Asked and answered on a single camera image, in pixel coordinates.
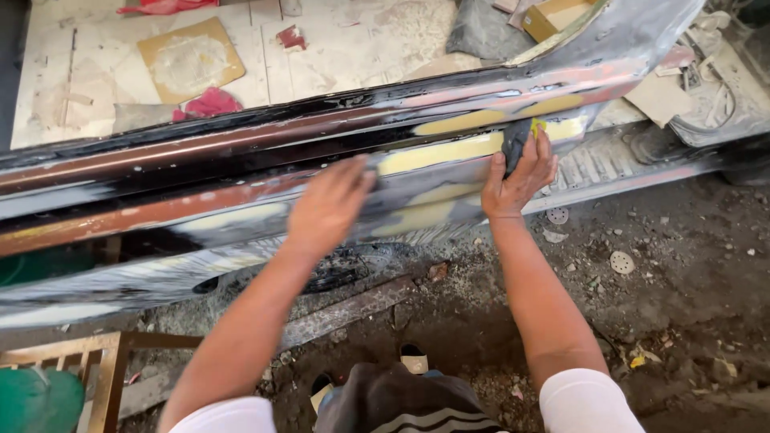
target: sandal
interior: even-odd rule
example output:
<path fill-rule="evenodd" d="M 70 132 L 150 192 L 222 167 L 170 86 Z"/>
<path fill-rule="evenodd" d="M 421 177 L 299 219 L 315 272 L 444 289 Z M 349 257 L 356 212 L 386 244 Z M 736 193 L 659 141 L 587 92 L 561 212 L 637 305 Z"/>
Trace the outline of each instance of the sandal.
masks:
<path fill-rule="evenodd" d="M 323 397 L 333 389 L 334 382 L 332 382 L 332 377 L 327 373 L 319 374 L 316 380 L 313 381 L 313 384 L 310 386 L 310 403 L 313 405 L 316 414 L 318 414 L 318 407 L 321 405 Z"/>
<path fill-rule="evenodd" d="M 423 374 L 428 371 L 428 356 L 414 344 L 401 345 L 401 363 L 407 366 L 411 374 Z"/>

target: red cloth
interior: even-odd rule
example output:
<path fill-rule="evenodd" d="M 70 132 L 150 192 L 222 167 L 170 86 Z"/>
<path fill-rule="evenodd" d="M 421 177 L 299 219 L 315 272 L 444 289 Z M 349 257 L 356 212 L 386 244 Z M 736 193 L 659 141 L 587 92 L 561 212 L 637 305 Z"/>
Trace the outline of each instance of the red cloth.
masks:
<path fill-rule="evenodd" d="M 214 116 L 225 112 L 242 110 L 243 106 L 228 92 L 216 87 L 209 87 L 201 96 L 188 102 L 185 111 L 175 109 L 173 122 L 196 117 Z"/>
<path fill-rule="evenodd" d="M 119 14 L 141 12 L 147 15 L 171 15 L 179 11 L 202 8 L 204 6 L 219 6 L 219 0 L 141 0 L 142 5 L 120 8 Z"/>

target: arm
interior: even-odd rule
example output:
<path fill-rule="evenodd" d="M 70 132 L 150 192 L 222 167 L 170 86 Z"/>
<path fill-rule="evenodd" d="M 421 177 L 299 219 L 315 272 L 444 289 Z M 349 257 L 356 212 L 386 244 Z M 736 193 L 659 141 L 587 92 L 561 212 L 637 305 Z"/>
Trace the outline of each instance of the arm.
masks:
<path fill-rule="evenodd" d="M 158 433 L 218 401 L 251 395 L 274 355 L 286 316 L 316 263 L 347 236 L 374 184 L 366 157 L 345 159 L 308 184 L 275 257 L 238 296 L 192 356 Z"/>
<path fill-rule="evenodd" d="M 608 374 L 591 329 L 561 285 L 524 225 L 521 209 L 540 188 L 553 182 L 557 158 L 538 127 L 537 145 L 530 133 L 516 170 L 503 180 L 505 156 L 495 153 L 481 206 L 503 267 L 511 313 L 524 341 L 531 377 L 539 392 L 554 374 L 590 368 Z"/>

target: white sanding disc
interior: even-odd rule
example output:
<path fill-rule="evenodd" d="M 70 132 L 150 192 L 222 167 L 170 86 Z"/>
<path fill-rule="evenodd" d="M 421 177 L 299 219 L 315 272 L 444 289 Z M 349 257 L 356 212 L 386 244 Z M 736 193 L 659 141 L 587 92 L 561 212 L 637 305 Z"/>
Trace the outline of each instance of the white sanding disc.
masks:
<path fill-rule="evenodd" d="M 636 269 L 634 259 L 622 251 L 615 251 L 610 256 L 610 266 L 618 274 L 630 274 Z"/>
<path fill-rule="evenodd" d="M 570 211 L 567 210 L 566 207 L 556 207 L 554 209 L 546 210 L 545 215 L 552 223 L 561 225 L 566 223 L 567 219 L 569 219 Z"/>

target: hand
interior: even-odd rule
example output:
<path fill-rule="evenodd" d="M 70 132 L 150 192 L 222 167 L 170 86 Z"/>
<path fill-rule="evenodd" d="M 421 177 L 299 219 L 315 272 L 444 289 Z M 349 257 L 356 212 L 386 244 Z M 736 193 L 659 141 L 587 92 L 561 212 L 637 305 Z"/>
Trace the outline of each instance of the hand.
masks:
<path fill-rule="evenodd" d="M 554 181 L 558 168 L 556 162 L 556 155 L 551 155 L 551 141 L 539 125 L 537 144 L 530 132 L 516 169 L 506 180 L 503 180 L 505 155 L 495 153 L 487 183 L 481 190 L 481 208 L 490 223 L 520 219 L 521 210 L 532 195 Z"/>
<path fill-rule="evenodd" d="M 366 163 L 366 155 L 343 159 L 308 182 L 289 215 L 287 244 L 317 262 L 345 240 L 377 178 Z"/>

